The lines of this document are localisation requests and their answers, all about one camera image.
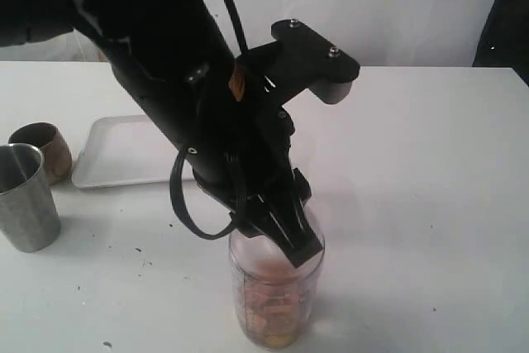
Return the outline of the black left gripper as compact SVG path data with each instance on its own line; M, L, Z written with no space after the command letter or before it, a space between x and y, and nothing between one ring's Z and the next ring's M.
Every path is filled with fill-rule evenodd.
M267 76L278 53L275 42L239 57L223 42L194 49L195 66L207 72L197 90L192 165L199 186L230 213L218 237L235 229L265 236L297 269L320 255L323 243L303 209L308 182L289 159L293 121Z

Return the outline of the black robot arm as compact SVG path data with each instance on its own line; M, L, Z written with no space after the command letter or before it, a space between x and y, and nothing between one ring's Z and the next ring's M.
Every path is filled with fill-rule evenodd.
M225 0L231 15L233 0ZM300 267L323 250L303 205L307 180L288 156L293 124L264 80L235 57L204 0L1 0L1 44L89 38L118 83L178 149L171 203L194 234L182 168L225 207L224 233L268 237Z

